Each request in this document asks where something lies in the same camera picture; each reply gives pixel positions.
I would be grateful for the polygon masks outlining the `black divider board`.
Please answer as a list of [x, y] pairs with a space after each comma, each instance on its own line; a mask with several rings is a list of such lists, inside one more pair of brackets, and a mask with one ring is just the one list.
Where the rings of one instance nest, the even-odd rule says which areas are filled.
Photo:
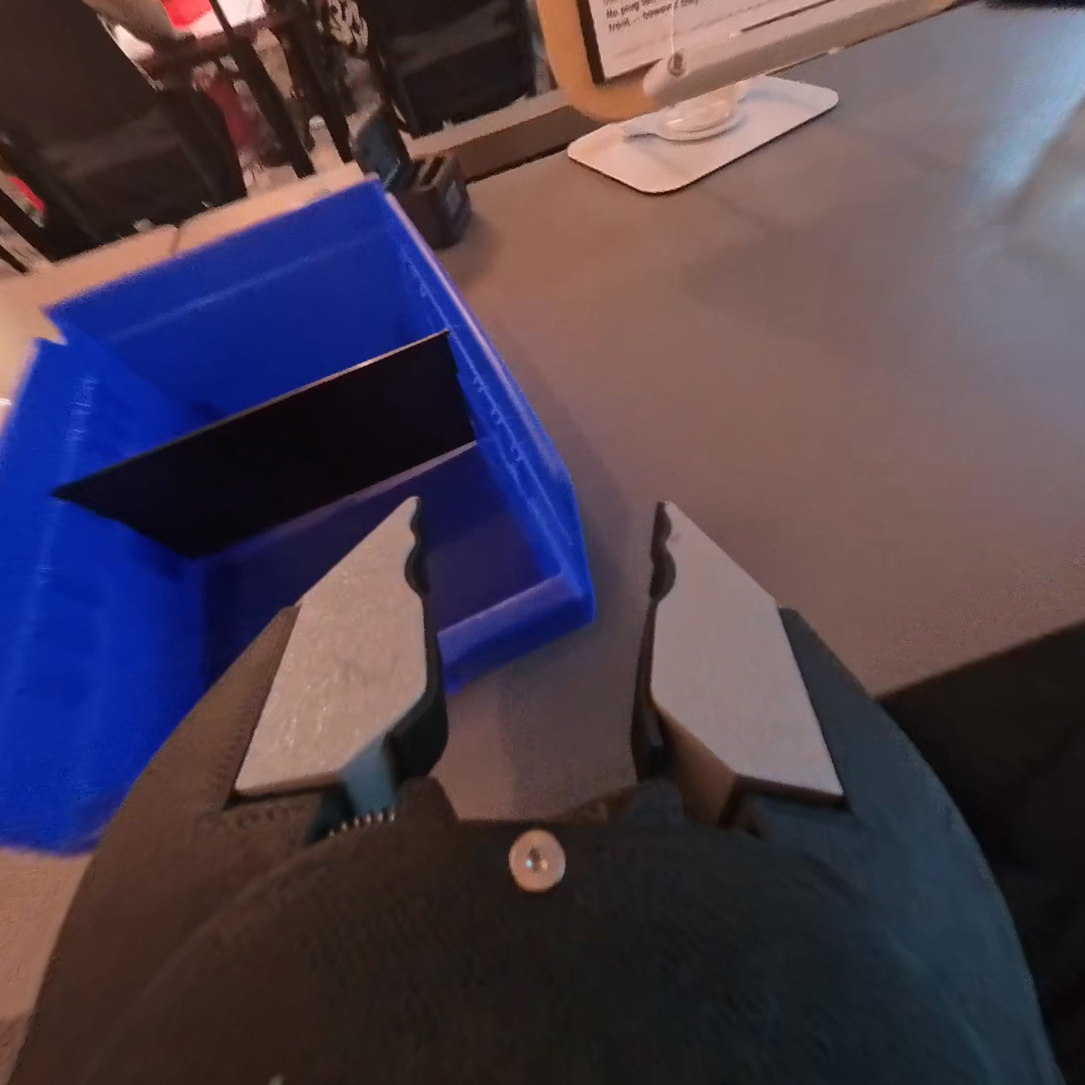
[[52, 494], [201, 559], [475, 439], [452, 334], [441, 330]]

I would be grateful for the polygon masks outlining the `black power adapter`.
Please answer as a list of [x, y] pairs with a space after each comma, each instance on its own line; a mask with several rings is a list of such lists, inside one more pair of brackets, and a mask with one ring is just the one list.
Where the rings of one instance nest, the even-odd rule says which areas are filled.
[[451, 248], [465, 235], [472, 207], [465, 175], [452, 155], [412, 156], [380, 103], [361, 113], [352, 151], [360, 170], [379, 178], [430, 248]]

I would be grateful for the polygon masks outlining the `blue plastic bin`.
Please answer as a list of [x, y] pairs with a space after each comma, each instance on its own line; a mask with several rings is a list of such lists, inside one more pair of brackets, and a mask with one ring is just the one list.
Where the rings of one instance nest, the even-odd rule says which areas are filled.
[[[358, 183], [46, 303], [2, 426], [2, 846], [71, 855], [275, 616], [410, 496], [449, 693], [593, 620], [572, 481], [432, 251]], [[53, 496], [441, 330], [476, 439], [201, 559]]]

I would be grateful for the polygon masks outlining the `black legged background desk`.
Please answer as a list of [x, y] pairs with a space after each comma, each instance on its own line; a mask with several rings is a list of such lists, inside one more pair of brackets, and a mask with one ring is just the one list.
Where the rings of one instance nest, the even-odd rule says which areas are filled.
[[163, 2], [170, 29], [143, 44], [137, 64], [162, 87], [230, 85], [248, 104], [251, 158], [286, 167], [298, 179], [318, 171], [312, 122], [333, 153], [354, 159], [366, 127], [381, 122], [406, 148], [405, 122], [385, 95], [372, 39], [371, 2]]

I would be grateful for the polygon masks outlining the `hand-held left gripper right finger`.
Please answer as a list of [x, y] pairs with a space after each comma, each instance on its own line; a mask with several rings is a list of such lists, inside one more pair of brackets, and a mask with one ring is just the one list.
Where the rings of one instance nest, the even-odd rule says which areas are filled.
[[671, 501], [658, 505], [631, 712], [639, 780], [685, 807], [746, 794], [839, 806], [844, 789], [776, 599]]

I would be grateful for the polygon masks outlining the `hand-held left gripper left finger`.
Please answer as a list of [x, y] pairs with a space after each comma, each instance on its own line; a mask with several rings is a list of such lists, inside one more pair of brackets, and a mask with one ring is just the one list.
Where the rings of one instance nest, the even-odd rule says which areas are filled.
[[441, 758], [447, 722], [421, 512], [408, 497], [301, 598], [238, 796], [339, 784], [349, 797], [394, 797]]

